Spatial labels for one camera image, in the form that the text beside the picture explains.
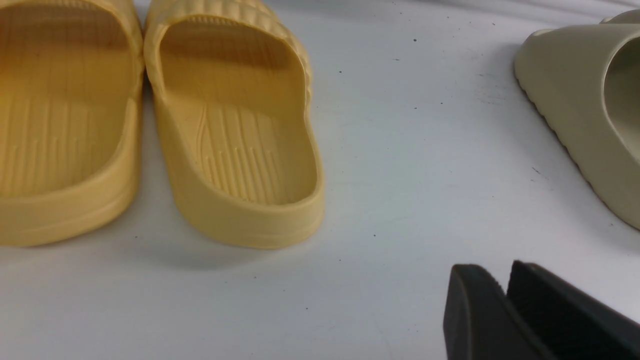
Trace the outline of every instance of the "rubber sandal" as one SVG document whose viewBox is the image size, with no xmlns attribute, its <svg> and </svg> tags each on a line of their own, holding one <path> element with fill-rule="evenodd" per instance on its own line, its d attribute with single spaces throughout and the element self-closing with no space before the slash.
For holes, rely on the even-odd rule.
<svg viewBox="0 0 640 360">
<path fill-rule="evenodd" d="M 533 33 L 515 76 L 595 193 L 640 227 L 640 27 L 572 26 Z"/>
<path fill-rule="evenodd" d="M 630 10 L 602 20 L 601 24 L 640 24 L 640 10 Z"/>
<path fill-rule="evenodd" d="M 138 189 L 142 37 L 126 0 L 0 6 L 0 245 L 50 243 Z"/>
<path fill-rule="evenodd" d="M 311 236 L 324 214 L 312 75 L 278 17 L 260 1 L 154 0 L 145 61 L 184 218 L 244 247 Z"/>
</svg>

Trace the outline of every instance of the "yellow slide sandal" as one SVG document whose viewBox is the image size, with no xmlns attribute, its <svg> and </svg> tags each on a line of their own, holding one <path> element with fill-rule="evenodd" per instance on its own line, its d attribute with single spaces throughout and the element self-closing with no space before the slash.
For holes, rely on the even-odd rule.
<svg viewBox="0 0 640 360">
<path fill-rule="evenodd" d="M 245 247 L 311 236 L 324 215 L 311 71 L 278 17 L 258 0 L 153 0 L 144 52 L 187 221 Z"/>
<path fill-rule="evenodd" d="M 129 0 L 0 5 L 0 245 L 98 228 L 138 189 L 140 23 Z"/>
</svg>

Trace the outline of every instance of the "white surface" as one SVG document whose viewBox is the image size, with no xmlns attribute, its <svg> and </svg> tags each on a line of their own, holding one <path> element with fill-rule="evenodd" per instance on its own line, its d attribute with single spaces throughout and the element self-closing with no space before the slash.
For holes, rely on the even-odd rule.
<svg viewBox="0 0 640 360">
<path fill-rule="evenodd" d="M 451 265 L 505 285 L 514 259 L 640 321 L 640 233 L 511 73 L 529 33 L 637 1 L 268 3 L 316 73 L 320 231 L 274 252 L 200 236 L 173 205 L 147 94 L 130 210 L 71 241 L 0 249 L 0 359 L 445 359 Z"/>
</svg>

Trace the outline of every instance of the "beige slide sandal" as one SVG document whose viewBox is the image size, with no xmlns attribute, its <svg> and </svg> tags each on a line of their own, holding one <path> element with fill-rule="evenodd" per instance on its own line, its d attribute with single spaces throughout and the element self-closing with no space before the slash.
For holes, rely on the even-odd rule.
<svg viewBox="0 0 640 360">
<path fill-rule="evenodd" d="M 537 31 L 515 76 L 596 194 L 640 227 L 640 27 Z"/>
</svg>

